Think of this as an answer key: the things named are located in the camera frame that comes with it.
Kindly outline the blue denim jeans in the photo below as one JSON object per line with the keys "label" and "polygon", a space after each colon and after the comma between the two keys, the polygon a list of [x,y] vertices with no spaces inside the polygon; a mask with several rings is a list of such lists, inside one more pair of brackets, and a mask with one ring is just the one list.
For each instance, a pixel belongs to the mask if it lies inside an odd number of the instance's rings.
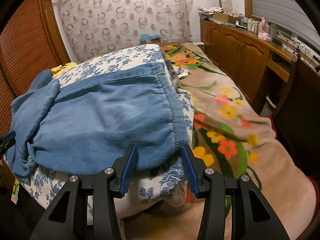
{"label": "blue denim jeans", "polygon": [[70,175],[110,167],[130,144],[138,170],[165,163],[188,143],[187,126],[163,63],[100,74],[61,87],[38,85],[11,103],[14,175],[29,183],[39,165]]}

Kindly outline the blue floral white quilt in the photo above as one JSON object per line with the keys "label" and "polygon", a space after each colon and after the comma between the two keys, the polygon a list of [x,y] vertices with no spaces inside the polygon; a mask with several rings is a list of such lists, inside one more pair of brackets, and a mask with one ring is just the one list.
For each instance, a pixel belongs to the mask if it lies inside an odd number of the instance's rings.
{"label": "blue floral white quilt", "polygon": [[[174,64],[156,44],[145,44],[101,55],[59,73],[54,78],[59,80],[62,87],[65,87],[88,77],[127,70],[144,63],[167,65],[167,76],[171,84],[177,88],[187,123],[187,132],[191,137],[194,102],[189,92],[179,88],[180,79],[188,76],[190,71]],[[135,215],[160,200],[165,200],[172,206],[183,205],[187,196],[187,181],[183,177],[180,160],[173,161],[168,167],[161,167],[159,171],[146,171],[139,174],[134,178],[126,196],[115,200],[118,218]],[[40,207],[47,208],[66,179],[67,176],[64,173],[38,166],[31,176],[30,184],[22,183],[19,190],[25,190],[31,200]]]}

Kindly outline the floral fleece blanket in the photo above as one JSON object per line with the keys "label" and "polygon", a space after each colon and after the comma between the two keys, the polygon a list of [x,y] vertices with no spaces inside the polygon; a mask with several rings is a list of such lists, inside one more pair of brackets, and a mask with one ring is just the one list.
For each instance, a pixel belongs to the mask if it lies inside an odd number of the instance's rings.
{"label": "floral fleece blanket", "polygon": [[[262,190],[291,239],[302,239],[317,208],[316,189],[295,166],[269,118],[257,115],[235,83],[192,43],[161,46],[187,70],[181,88],[194,102],[193,152],[224,176],[247,174]],[[204,200],[189,189],[185,203],[163,202],[125,221],[126,239],[196,239]]]}

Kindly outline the yellow plush toy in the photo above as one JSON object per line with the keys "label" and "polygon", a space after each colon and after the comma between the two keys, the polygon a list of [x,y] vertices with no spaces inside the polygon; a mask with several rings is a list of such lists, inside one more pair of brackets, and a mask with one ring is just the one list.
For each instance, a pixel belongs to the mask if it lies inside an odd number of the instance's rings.
{"label": "yellow plush toy", "polygon": [[69,70],[69,69],[77,66],[77,65],[78,65],[78,64],[75,63],[75,62],[69,62],[69,63],[67,63],[67,64],[65,64],[65,65],[59,65],[58,67],[52,68],[52,69],[51,69],[51,72],[52,72],[52,74],[53,74],[54,76],[57,76],[57,75],[65,72],[65,71],[67,71],[67,70]]}

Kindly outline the wooden louvered wardrobe door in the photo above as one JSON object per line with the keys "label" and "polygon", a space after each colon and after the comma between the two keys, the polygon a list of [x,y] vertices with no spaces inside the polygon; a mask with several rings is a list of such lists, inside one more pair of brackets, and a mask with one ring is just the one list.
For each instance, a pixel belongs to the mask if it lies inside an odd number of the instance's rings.
{"label": "wooden louvered wardrobe door", "polygon": [[1,135],[10,129],[12,100],[37,74],[70,61],[52,0],[24,0],[1,33]]}

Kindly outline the long wooden sideboard cabinet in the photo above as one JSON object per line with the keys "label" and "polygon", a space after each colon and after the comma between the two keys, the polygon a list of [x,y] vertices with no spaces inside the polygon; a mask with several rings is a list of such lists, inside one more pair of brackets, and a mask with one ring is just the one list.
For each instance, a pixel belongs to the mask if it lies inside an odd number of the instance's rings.
{"label": "long wooden sideboard cabinet", "polygon": [[313,68],[294,62],[302,56],[249,31],[201,20],[200,33],[208,57],[235,82],[256,113],[267,102],[278,112],[295,74],[306,77],[303,85],[319,85],[319,74]]}

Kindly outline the circle patterned sheer curtain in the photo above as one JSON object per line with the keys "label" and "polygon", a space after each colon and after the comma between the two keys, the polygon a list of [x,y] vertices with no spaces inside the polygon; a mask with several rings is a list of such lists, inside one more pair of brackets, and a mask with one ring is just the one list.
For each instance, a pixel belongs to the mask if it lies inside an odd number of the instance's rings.
{"label": "circle patterned sheer curtain", "polygon": [[189,12],[193,0],[58,0],[68,42],[79,62],[138,45],[140,34],[162,42],[192,37]]}

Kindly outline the cardboard box with blue cloth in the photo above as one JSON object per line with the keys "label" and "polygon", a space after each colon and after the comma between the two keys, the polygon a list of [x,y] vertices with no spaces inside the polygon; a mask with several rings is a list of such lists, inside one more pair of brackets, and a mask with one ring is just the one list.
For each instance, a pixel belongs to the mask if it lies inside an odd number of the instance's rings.
{"label": "cardboard box with blue cloth", "polygon": [[161,37],[159,35],[140,34],[139,41],[141,44],[160,43]]}

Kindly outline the small pink box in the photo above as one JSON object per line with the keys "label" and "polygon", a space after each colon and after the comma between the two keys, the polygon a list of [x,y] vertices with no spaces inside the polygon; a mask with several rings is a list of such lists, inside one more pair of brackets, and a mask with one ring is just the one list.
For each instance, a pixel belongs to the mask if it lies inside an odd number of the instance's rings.
{"label": "small pink box", "polygon": [[266,41],[266,42],[272,42],[273,38],[270,34],[266,33],[266,32],[259,32],[258,33],[258,38],[260,40]]}

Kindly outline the pink bottle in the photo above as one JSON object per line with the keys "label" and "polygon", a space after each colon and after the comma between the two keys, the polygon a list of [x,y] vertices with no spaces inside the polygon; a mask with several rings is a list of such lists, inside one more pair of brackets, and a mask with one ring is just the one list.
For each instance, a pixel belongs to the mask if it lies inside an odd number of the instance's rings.
{"label": "pink bottle", "polygon": [[259,23],[259,27],[258,27],[258,33],[270,33],[270,26],[268,24],[268,19],[265,17],[261,18],[261,21]]}

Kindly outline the open cardboard box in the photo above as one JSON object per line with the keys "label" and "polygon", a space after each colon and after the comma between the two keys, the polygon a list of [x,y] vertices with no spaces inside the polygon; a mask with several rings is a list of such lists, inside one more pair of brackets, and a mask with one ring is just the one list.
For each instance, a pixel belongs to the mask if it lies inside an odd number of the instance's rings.
{"label": "open cardboard box", "polygon": [[236,21],[240,21],[241,14],[237,14],[230,11],[224,11],[224,12],[214,12],[213,19],[217,20],[222,23],[231,23],[235,24]]}

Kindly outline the stacked folded cloths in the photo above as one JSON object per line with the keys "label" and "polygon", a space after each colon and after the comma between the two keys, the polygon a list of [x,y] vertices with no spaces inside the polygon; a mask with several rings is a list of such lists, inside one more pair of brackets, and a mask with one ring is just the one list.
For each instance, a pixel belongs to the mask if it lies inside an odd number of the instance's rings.
{"label": "stacked folded cloths", "polygon": [[213,16],[215,12],[224,12],[222,7],[197,7],[197,9],[204,16]]}

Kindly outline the grey window roller blind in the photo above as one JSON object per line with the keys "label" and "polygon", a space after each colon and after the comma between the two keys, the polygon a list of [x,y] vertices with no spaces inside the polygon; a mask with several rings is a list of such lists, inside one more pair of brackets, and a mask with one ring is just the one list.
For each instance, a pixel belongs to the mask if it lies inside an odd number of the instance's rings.
{"label": "grey window roller blind", "polygon": [[295,0],[252,0],[253,16],[265,17],[306,40],[319,50],[319,35]]}

